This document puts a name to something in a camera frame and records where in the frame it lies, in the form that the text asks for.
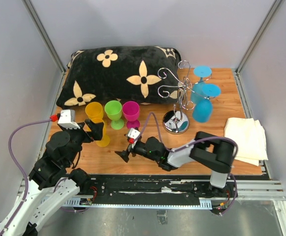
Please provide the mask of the chrome wine glass rack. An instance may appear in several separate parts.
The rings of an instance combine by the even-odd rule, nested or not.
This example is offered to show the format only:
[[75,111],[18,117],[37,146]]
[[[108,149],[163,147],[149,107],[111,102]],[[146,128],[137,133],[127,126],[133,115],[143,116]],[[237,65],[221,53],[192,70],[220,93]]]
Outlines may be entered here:
[[195,104],[191,101],[191,92],[194,83],[189,78],[191,69],[182,79],[174,76],[177,80],[176,86],[161,85],[158,87],[158,95],[161,98],[172,98],[176,102],[173,109],[168,111],[163,117],[164,129],[174,135],[179,135],[187,131],[190,125],[188,116],[184,111],[191,111],[195,108]]

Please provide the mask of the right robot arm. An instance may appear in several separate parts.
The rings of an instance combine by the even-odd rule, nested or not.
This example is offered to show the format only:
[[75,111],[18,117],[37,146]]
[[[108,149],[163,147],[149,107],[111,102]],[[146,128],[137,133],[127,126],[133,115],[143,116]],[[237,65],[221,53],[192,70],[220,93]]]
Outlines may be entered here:
[[129,143],[127,149],[115,152],[125,162],[129,161],[130,154],[140,155],[156,162],[161,169],[168,172],[187,163],[198,162],[211,170],[209,193],[215,197],[225,193],[226,181],[238,152],[238,145],[234,140],[199,131],[188,143],[167,148],[155,137],[142,142],[141,132],[134,128],[125,137]]

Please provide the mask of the blue plastic goblet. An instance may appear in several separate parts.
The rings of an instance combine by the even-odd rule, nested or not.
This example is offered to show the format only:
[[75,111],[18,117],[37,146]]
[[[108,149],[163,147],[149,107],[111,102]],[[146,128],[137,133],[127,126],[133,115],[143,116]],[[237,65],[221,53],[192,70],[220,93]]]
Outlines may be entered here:
[[212,70],[208,66],[198,66],[194,69],[194,74],[200,78],[196,83],[194,83],[190,97],[191,101],[196,105],[206,98],[202,88],[206,85],[205,81],[211,78]]
[[221,94],[221,89],[215,84],[205,84],[202,86],[201,92],[203,98],[196,104],[193,111],[195,121],[205,123],[210,120],[213,112],[211,99]]

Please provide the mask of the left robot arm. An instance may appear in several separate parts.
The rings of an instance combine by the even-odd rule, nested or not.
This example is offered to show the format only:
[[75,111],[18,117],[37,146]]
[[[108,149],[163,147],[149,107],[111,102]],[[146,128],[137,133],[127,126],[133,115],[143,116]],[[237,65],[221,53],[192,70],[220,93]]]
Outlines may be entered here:
[[77,166],[83,143],[102,139],[104,123],[87,119],[59,126],[61,130],[52,135],[43,156],[25,176],[23,193],[0,222],[0,236],[36,236],[73,196],[87,193],[97,196],[98,190],[84,170],[74,169],[68,179],[63,176],[67,168]]

